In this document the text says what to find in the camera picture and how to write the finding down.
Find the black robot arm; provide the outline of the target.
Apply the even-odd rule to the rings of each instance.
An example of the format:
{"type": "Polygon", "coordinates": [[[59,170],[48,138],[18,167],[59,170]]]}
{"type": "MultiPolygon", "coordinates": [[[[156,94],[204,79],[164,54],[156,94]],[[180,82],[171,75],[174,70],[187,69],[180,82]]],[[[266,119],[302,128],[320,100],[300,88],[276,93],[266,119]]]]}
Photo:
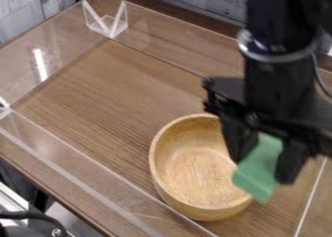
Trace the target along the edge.
{"type": "Polygon", "coordinates": [[[332,157],[332,89],[316,64],[323,33],[332,35],[332,0],[247,0],[238,35],[244,77],[203,82],[234,161],[250,155],[262,133],[282,141],[274,171],[282,184],[296,181],[310,158],[332,157]]]}

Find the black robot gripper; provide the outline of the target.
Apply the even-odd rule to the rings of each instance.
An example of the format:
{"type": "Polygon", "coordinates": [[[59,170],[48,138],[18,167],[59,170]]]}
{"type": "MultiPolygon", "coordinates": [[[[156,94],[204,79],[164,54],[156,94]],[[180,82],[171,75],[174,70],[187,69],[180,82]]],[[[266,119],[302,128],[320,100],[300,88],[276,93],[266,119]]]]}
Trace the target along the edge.
{"type": "Polygon", "coordinates": [[[239,163],[266,133],[283,141],[275,178],[291,185],[308,158],[332,157],[332,103],[320,95],[315,57],[290,63],[246,61],[243,78],[203,80],[206,110],[220,119],[230,157],[239,163]]]}

